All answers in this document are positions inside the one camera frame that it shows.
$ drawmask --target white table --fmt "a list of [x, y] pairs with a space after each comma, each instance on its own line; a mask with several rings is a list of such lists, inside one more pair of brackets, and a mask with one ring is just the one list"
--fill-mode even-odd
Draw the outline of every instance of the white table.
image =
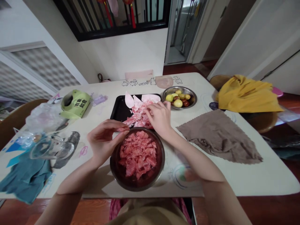
[[[174, 86], [180, 85], [192, 89], [198, 102], [195, 106], [186, 110], [172, 110], [171, 125], [173, 128], [201, 115], [211, 109], [208, 107], [214, 101], [216, 90], [209, 82], [198, 73], [182, 73], [171, 75]], [[89, 94], [102, 94], [108, 96], [108, 100], [95, 107], [91, 104], [87, 108], [82, 119], [69, 121], [70, 125], [58, 135], [72, 131], [80, 133], [80, 142], [70, 161], [61, 169], [53, 169], [53, 174], [47, 181], [44, 189], [38, 198], [51, 198], [56, 192], [60, 183], [77, 167], [86, 162], [92, 151], [86, 140], [87, 133], [99, 123], [110, 118], [115, 100], [118, 96], [124, 95], [126, 91], [130, 94], [158, 93], [162, 95], [164, 89], [157, 87], [154, 82], [144, 83], [147, 79], [138, 79], [136, 82], [115, 81], [97, 84], [89, 84], [75, 87], [65, 87], [59, 95], [63, 97], [73, 89], [78, 89]], [[263, 162], [255, 165], [245, 165], [229, 162], [219, 157], [206, 154], [224, 173], [226, 179], [237, 196], [262, 196], [262, 195], [287, 195], [300, 191], [300, 185], [292, 172], [285, 166], [280, 158], [263, 140], [261, 135], [252, 128], [238, 113], [225, 112], [248, 136], [254, 141], [258, 152], [263, 157]], [[96, 172], [91, 184], [84, 192], [85, 198], [138, 198], [138, 197], [196, 197], [203, 196], [201, 185], [198, 181], [185, 182], [180, 180], [180, 168], [187, 166], [182, 155], [163, 141], [166, 160], [164, 170], [157, 183], [143, 192], [130, 192], [120, 187], [114, 180], [109, 167], [109, 160]], [[80, 151], [87, 146], [87, 153], [81, 155]], [[19, 155], [20, 151], [0, 152], [0, 180], [10, 171], [6, 168], [8, 161]], [[0, 198], [15, 198], [13, 194], [0, 193]]]

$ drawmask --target hand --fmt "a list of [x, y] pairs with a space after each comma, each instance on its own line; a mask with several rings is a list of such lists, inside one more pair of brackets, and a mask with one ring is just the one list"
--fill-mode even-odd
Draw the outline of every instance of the hand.
[[171, 127], [171, 103], [168, 101], [158, 102], [148, 105], [147, 108], [151, 110], [151, 112], [148, 109], [145, 110], [151, 125], [163, 139], [166, 139], [173, 130]]
[[[120, 132], [114, 139], [113, 133], [120, 128], [128, 128]], [[87, 135], [87, 140], [93, 151], [92, 161], [95, 166], [100, 167], [111, 156], [115, 147], [125, 138], [129, 127], [116, 120], [105, 120]]]

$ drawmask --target green tissue box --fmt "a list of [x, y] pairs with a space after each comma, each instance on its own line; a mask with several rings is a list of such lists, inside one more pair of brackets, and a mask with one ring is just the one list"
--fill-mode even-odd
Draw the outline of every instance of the green tissue box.
[[73, 90], [68, 93], [62, 99], [61, 116], [67, 119], [79, 119], [82, 118], [88, 105], [90, 104], [91, 97], [88, 93], [81, 92], [79, 90]]

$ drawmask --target metal bowl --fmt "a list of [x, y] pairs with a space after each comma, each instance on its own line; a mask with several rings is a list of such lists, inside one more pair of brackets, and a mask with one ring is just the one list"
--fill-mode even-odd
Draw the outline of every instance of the metal bowl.
[[178, 107], [175, 107], [175, 106], [171, 106], [173, 109], [188, 109], [190, 107], [193, 107], [197, 103], [197, 96], [196, 96], [196, 94], [191, 89], [188, 89], [187, 87], [182, 87], [182, 86], [169, 87], [166, 90], [164, 90], [164, 92], [162, 94], [163, 102], [166, 100], [166, 96], [168, 94], [173, 94], [178, 89], [181, 90], [182, 94], [189, 94], [191, 96], [191, 98], [188, 100], [188, 102], [190, 103], [190, 105], [188, 107], [181, 107], [181, 108], [178, 108]]
[[165, 150], [159, 137], [151, 130], [144, 127], [131, 128], [129, 133], [126, 135], [127, 138], [130, 134], [138, 131], [144, 131], [149, 135], [149, 138], [156, 143], [156, 166], [143, 174], [139, 180], [135, 176], [126, 177], [126, 168], [119, 164], [120, 148], [124, 143], [118, 144], [110, 157], [110, 169], [113, 176], [115, 177], [118, 184], [126, 190], [139, 192], [150, 188], [160, 177], [163, 167], [165, 165]]

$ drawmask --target baking tray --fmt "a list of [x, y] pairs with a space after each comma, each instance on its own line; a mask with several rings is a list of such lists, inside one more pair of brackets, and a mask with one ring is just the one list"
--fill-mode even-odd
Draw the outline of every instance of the baking tray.
[[[138, 99], [142, 100], [142, 95], [135, 95]], [[116, 98], [115, 105], [113, 106], [112, 115], [110, 119], [124, 122], [127, 120], [127, 117], [131, 117], [133, 113], [130, 112], [130, 109], [125, 104], [125, 95], [120, 95]]]

